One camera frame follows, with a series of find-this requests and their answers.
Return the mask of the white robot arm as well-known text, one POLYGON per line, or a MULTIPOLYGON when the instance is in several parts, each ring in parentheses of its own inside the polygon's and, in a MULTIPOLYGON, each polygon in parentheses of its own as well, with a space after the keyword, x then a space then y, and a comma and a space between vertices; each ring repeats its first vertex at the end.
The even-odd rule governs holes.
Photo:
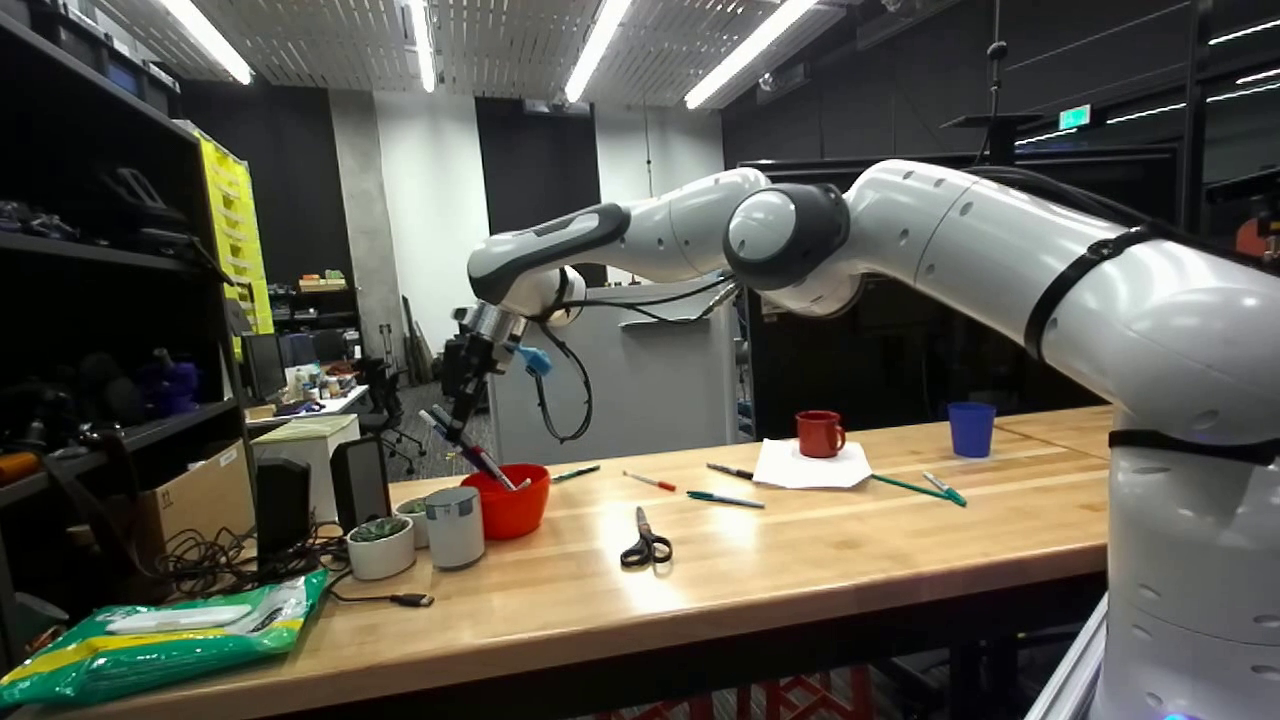
POLYGON ((1083 720, 1280 717, 1280 279, 1025 168, 877 159, 853 185, 729 168, 482 241, 448 345, 461 429, 532 319, 612 263, 666 301, 736 286, 837 315, 871 276, 1016 339, 1109 399, 1109 596, 1061 680, 1083 720))

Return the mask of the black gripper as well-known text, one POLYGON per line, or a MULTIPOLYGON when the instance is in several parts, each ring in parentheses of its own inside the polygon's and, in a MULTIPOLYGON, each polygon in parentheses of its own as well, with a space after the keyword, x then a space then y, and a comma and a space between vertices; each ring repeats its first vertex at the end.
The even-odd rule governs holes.
POLYGON ((456 425, 489 407, 489 382, 503 371, 521 336, 523 319, 499 303, 456 312, 456 336, 440 355, 443 407, 456 425))

